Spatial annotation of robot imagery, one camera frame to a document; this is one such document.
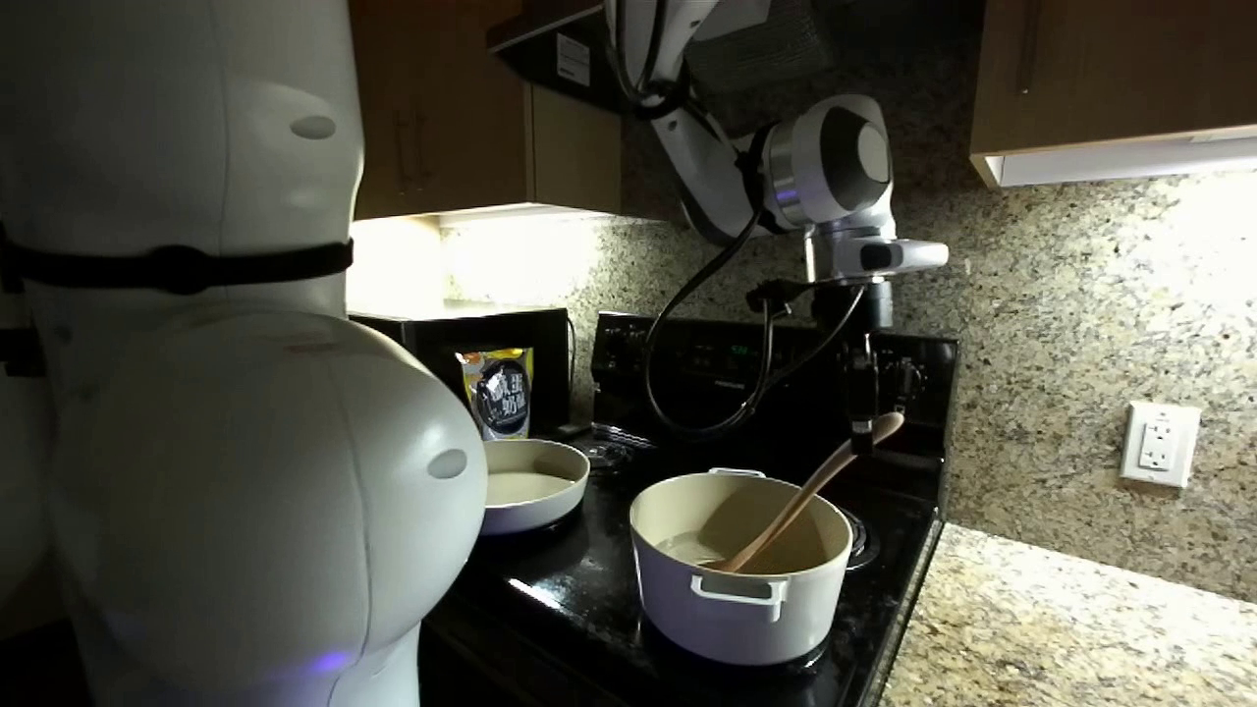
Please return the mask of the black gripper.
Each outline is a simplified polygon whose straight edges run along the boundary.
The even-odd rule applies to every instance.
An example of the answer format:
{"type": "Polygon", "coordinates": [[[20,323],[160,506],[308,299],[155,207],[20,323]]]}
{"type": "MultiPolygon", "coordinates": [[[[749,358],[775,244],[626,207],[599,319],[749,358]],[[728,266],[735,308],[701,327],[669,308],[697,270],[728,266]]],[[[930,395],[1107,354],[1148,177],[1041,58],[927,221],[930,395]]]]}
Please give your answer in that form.
{"type": "Polygon", "coordinates": [[[913,409],[913,361],[894,358],[881,372],[877,337],[892,323],[888,285],[790,285],[766,278],[748,294],[764,323],[764,366],[756,391],[766,395],[801,376],[807,369],[833,366],[849,387],[853,452],[873,456],[877,387],[884,412],[913,409]],[[809,294],[812,327],[801,354],[781,354],[778,329],[795,302],[809,294]]]}

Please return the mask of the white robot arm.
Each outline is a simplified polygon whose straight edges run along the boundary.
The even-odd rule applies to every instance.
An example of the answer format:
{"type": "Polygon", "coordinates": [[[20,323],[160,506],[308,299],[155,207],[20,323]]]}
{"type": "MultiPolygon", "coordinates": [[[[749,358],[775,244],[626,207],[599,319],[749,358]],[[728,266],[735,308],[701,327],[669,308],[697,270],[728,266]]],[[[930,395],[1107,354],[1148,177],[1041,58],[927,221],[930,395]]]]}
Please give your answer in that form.
{"type": "Polygon", "coordinates": [[[483,442],[345,312],[345,0],[0,0],[3,238],[96,707],[422,707],[483,442]]]}

